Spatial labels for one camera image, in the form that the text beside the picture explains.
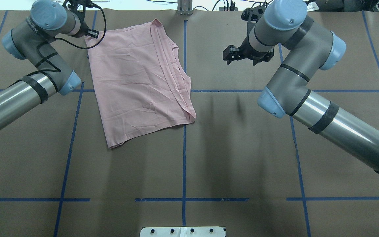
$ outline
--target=silver cylinder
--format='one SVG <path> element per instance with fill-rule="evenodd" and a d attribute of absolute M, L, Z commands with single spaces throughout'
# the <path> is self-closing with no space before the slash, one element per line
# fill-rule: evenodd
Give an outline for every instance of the silver cylinder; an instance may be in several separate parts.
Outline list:
<path fill-rule="evenodd" d="M 310 128 L 325 114 L 329 104 L 330 101 L 311 92 L 293 117 Z M 379 130 L 339 108 L 319 134 L 379 171 Z"/>
<path fill-rule="evenodd" d="M 46 89 L 48 96 L 55 94 L 55 87 L 45 75 L 36 74 L 30 77 Z M 36 91 L 23 81 L 0 92 L 0 130 L 39 105 L 40 102 Z"/>

